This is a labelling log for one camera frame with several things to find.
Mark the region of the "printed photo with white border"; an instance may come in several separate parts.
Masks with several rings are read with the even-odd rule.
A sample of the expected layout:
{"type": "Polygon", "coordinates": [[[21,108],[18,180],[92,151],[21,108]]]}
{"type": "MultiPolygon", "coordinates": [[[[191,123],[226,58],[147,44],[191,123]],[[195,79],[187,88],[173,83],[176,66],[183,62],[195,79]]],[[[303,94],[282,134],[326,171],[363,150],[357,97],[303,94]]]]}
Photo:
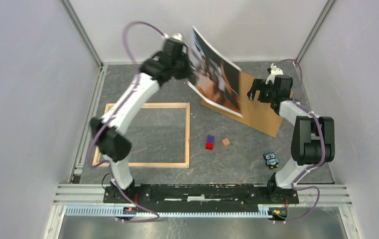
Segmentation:
{"type": "Polygon", "coordinates": [[[188,85],[208,104],[242,117],[240,67],[213,47],[195,26],[189,60],[193,75],[188,85]]]}

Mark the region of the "light wooden picture frame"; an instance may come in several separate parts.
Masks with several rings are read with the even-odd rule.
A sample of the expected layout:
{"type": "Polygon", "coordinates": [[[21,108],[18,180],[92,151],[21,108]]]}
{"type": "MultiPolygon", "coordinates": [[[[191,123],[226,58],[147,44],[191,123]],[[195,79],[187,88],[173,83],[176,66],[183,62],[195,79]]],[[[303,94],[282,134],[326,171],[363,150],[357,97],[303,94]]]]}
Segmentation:
{"type": "Polygon", "coordinates": [[[185,109],[184,162],[130,162],[130,167],[189,168],[190,167],[190,103],[145,103],[143,109],[185,109]]]}

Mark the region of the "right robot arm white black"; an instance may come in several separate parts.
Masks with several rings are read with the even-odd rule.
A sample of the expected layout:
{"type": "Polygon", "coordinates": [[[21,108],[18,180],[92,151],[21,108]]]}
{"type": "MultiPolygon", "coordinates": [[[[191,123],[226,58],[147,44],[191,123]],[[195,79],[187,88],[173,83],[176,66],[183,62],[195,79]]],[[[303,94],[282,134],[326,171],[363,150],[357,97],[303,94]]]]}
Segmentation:
{"type": "Polygon", "coordinates": [[[286,191],[297,190],[297,183],[309,172],[333,161],[335,157],[335,123],[332,117],[319,116],[292,98],[293,79],[276,75],[273,80],[254,79],[247,97],[269,103],[275,113],[289,121],[294,129],[291,158],[267,183],[266,198],[279,203],[286,191]]]}

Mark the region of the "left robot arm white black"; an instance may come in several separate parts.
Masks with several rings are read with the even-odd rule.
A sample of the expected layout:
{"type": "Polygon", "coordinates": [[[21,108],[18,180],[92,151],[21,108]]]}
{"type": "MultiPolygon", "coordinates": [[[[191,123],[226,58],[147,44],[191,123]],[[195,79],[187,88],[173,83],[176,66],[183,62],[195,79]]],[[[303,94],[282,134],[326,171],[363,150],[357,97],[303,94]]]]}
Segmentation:
{"type": "Polygon", "coordinates": [[[101,117],[90,119],[93,141],[105,156],[117,187],[115,196],[123,203],[134,198],[134,179],[127,155],[132,143],[125,133],[141,107],[171,79],[182,80],[192,74],[188,47],[178,33],[166,37],[161,50],[146,59],[137,69],[133,80],[114,106],[101,117]]]}

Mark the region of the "brown cardboard backing board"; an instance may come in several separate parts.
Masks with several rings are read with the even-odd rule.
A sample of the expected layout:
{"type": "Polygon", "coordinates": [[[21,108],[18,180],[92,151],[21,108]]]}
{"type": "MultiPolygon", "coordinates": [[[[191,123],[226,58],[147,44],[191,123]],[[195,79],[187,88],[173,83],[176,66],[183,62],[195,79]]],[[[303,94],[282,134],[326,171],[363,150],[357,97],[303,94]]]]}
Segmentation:
{"type": "Polygon", "coordinates": [[[255,79],[254,76],[242,72],[239,74],[239,78],[240,92],[242,95],[242,117],[215,107],[204,100],[202,100],[200,104],[275,138],[280,129],[283,118],[275,113],[275,111],[270,107],[270,103],[261,103],[258,100],[250,101],[248,99],[247,92],[252,86],[253,80],[255,79]]]}

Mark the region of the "small wooden cube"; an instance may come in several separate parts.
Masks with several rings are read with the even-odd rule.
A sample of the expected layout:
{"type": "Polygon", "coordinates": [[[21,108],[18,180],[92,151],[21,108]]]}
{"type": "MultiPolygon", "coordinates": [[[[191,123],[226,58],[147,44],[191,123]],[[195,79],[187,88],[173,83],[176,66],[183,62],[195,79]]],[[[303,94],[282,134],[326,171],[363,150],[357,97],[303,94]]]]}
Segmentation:
{"type": "Polygon", "coordinates": [[[231,145],[231,141],[229,140],[229,138],[224,138],[224,139],[222,139],[221,140],[221,143],[222,143],[222,146],[223,147],[228,147],[228,146],[230,146],[231,145]]]}

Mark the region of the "blue owl figure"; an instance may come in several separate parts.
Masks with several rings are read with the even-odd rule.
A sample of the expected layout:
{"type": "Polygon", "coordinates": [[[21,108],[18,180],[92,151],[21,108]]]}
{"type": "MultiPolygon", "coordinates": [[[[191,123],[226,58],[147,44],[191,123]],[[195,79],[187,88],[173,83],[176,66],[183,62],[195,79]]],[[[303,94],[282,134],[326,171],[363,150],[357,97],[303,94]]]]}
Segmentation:
{"type": "Polygon", "coordinates": [[[265,153],[263,155],[263,158],[265,160],[265,165],[269,168],[269,169],[275,169],[275,168],[278,168],[279,167],[279,160],[278,158],[276,157],[275,153],[274,152],[269,152],[269,153],[265,153]]]}

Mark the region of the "red and purple block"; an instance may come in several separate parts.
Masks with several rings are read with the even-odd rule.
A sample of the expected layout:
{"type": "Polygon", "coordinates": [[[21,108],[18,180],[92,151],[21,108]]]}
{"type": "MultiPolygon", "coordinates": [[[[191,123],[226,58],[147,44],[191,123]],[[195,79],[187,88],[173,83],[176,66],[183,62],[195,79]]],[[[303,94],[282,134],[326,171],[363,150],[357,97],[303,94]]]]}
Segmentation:
{"type": "Polygon", "coordinates": [[[211,134],[207,135],[205,148],[207,150],[213,150],[215,137],[211,134]]]}

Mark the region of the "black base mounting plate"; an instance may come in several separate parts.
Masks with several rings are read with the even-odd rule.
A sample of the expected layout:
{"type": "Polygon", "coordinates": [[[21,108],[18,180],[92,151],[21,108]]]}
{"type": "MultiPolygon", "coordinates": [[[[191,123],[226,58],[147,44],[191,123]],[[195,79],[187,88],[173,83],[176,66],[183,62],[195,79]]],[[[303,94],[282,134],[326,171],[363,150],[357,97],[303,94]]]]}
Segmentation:
{"type": "Polygon", "coordinates": [[[257,184],[140,184],[124,196],[110,185],[103,202],[124,204],[128,198],[158,213],[244,213],[257,212],[259,205],[299,203],[295,190],[272,192],[257,184]]]}

